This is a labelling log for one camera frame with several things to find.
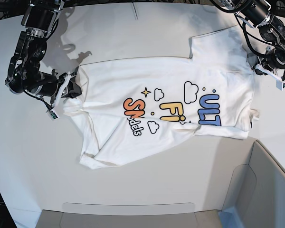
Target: cable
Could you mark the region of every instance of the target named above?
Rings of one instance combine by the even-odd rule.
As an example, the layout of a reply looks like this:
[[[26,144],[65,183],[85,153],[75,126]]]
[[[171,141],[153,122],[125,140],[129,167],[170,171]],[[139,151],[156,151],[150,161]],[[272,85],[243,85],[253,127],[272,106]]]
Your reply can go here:
[[[44,40],[40,45],[38,45],[38,46],[36,47],[35,51],[33,51],[32,54],[30,54],[30,55],[28,56],[28,59],[27,59],[27,61],[25,62],[23,68],[24,68],[24,67],[26,66],[26,64],[30,61],[30,59],[34,56],[34,54],[36,53],[36,51],[38,51],[38,49],[41,48],[41,47],[48,41],[48,39],[51,38],[51,36],[54,34],[54,32],[56,31],[56,29],[57,29],[57,27],[58,27],[58,22],[59,22],[59,19],[57,19],[57,20],[54,22],[53,28],[52,28],[52,31],[51,31],[51,34],[50,34],[47,38],[45,38],[45,40]]]
[[[42,102],[45,104],[45,106],[47,107],[47,109],[48,109],[49,111],[51,111],[52,106],[50,106],[45,100],[43,100],[43,99],[41,99],[41,98],[39,98],[39,97],[37,97],[37,96],[33,96],[33,95],[29,94],[27,91],[25,91],[22,81],[23,81],[23,79],[21,79],[21,87],[22,87],[22,89],[23,89],[23,92],[24,92],[26,95],[35,98],[36,100],[42,101]]]
[[[43,100],[43,99],[41,99],[41,98],[39,98],[39,97],[36,97],[36,96],[33,96],[33,95],[29,94],[29,93],[28,93],[27,91],[25,91],[25,90],[23,90],[23,92],[24,92],[26,95],[30,96],[30,97],[33,97],[33,98],[35,98],[35,99],[37,99],[37,100],[39,100],[39,101],[42,101],[42,102],[45,104],[45,106],[47,107],[47,109],[48,109],[49,111],[52,110],[52,106],[50,106],[45,100]]]
[[[48,41],[48,39],[50,39],[51,36],[54,34],[54,32],[56,31],[56,29],[57,29],[57,27],[58,27],[58,20],[59,20],[59,19],[57,19],[57,20],[55,21],[55,23],[54,23],[54,25],[53,25],[53,28],[52,28],[52,31],[51,31],[51,34],[50,34],[50,35],[45,39],[45,41],[42,42],[42,43],[35,49],[35,51],[28,57],[28,59],[27,59],[26,63],[24,64],[24,66],[25,66],[25,65],[29,62],[29,60],[33,57],[33,55],[35,54],[35,52],[36,52],[40,47],[42,47],[42,45],[44,45],[44,44]],[[24,88],[24,86],[23,86],[22,81],[23,81],[23,79],[21,79],[21,87],[22,87],[22,89],[23,89],[23,92],[24,92],[26,95],[28,95],[28,96],[30,96],[30,97],[32,97],[32,98],[35,98],[36,100],[42,101],[42,102],[45,104],[45,106],[47,107],[47,109],[50,111],[50,110],[52,109],[52,106],[50,106],[45,100],[43,100],[43,99],[41,99],[41,98],[39,98],[39,97],[37,97],[37,96],[33,96],[33,95],[29,94],[27,91],[25,91],[25,88]]]
[[[31,91],[33,88],[36,88],[37,86],[41,86],[41,85],[43,86],[47,83],[53,83],[55,81],[57,81],[57,78],[55,76],[46,76],[45,79],[32,84],[30,87],[27,87],[27,90]]]
[[[220,11],[223,11],[224,13],[236,13],[236,12],[242,11],[252,2],[252,0],[246,0],[241,6],[235,8],[235,9],[232,9],[232,10],[228,10],[228,9],[224,9],[221,6],[219,6],[214,0],[209,0],[209,1],[211,1],[211,3],[216,8],[218,8]]]
[[[283,81],[285,81],[285,70],[284,70],[283,76],[281,78]]]
[[[246,31],[246,23],[243,22],[243,25],[242,25],[242,29],[243,29],[243,33],[244,33],[244,37],[245,37],[245,40],[246,40],[246,43],[247,43],[247,46],[249,47],[249,49],[251,50],[251,52],[253,54],[255,54],[256,56],[259,56],[259,57],[262,57],[262,58],[270,58],[270,55],[265,55],[265,54],[262,54],[262,53],[259,53],[257,51],[255,51],[250,43],[250,40],[249,40],[249,37],[248,37],[248,33]]]
[[[238,22],[238,25],[241,27],[241,29],[243,29],[241,23],[240,23],[239,20],[238,20],[238,16],[237,16],[237,15],[234,15],[234,16],[235,16],[235,18],[236,18],[236,20],[237,20],[237,22]],[[259,39],[259,38],[256,38],[255,36],[251,35],[251,34],[250,34],[249,32],[247,32],[247,31],[246,31],[246,33],[247,33],[249,36],[251,36],[252,38],[254,38],[254,39],[256,39],[257,41],[259,41],[259,42],[262,42],[262,43],[267,44],[267,45],[274,46],[275,48],[284,51],[283,48],[281,48],[281,47],[279,47],[279,46],[277,46],[277,45],[274,45],[274,44],[268,43],[268,42],[266,42],[266,41],[263,41],[263,40],[261,40],[261,39]]]

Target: sparkle graphic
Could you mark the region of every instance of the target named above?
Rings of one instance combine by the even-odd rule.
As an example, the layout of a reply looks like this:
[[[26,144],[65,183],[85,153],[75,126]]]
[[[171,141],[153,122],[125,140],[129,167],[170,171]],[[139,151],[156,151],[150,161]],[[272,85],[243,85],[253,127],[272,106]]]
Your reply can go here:
[[[147,95],[151,93],[150,91],[147,90],[147,87],[145,87],[144,91],[141,92],[141,94],[144,94],[145,97],[147,97]]]

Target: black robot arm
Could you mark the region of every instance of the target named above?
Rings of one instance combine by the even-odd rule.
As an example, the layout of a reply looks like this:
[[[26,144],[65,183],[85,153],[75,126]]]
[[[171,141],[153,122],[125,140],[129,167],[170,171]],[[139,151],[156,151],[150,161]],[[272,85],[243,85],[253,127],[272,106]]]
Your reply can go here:
[[[26,31],[20,34],[5,80],[11,92],[15,94],[24,92],[42,101],[54,119],[57,118],[53,112],[57,104],[55,101],[61,97],[75,98],[81,95],[81,88],[75,83],[76,71],[71,74],[63,73],[59,77],[55,70],[51,74],[39,71],[40,61],[47,50],[47,41],[58,26],[63,5],[62,0],[32,0],[30,2],[21,22],[26,27]],[[51,98],[51,104],[43,99],[44,96]]]
[[[240,27],[250,50],[258,57],[258,63],[253,66],[259,75],[271,75],[276,79],[276,87],[285,88],[285,25],[275,15],[270,13],[271,6],[266,0],[219,0],[227,9],[221,8],[214,0],[210,0],[217,8],[234,13],[238,22],[243,21]],[[263,43],[268,44],[265,53],[259,53],[253,49],[249,37],[252,36],[246,30],[246,25],[258,29]],[[283,76],[277,75],[277,70],[283,70]]]

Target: white table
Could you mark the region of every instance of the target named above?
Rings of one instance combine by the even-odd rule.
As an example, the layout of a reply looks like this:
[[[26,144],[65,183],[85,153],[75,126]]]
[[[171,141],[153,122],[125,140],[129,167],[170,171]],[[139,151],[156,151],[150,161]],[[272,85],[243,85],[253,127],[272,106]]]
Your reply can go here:
[[[55,68],[63,73],[79,63],[189,57],[190,37],[237,24],[233,15],[211,6],[135,3],[135,8],[138,18],[131,3],[64,9],[40,70]],[[269,76],[256,76],[252,107],[261,111],[261,119],[250,133],[254,138],[193,137],[117,169],[92,171],[79,165],[82,137],[71,120],[62,116],[52,122],[42,103],[14,95],[4,85],[9,60],[24,30],[21,19],[0,21],[0,191],[18,227],[35,227],[42,209],[62,211],[67,202],[192,202],[196,211],[221,209],[232,172],[248,162],[254,138],[261,139],[285,167],[285,91],[276,89]],[[86,55],[78,58],[81,52]],[[207,152],[200,153],[201,146]]]

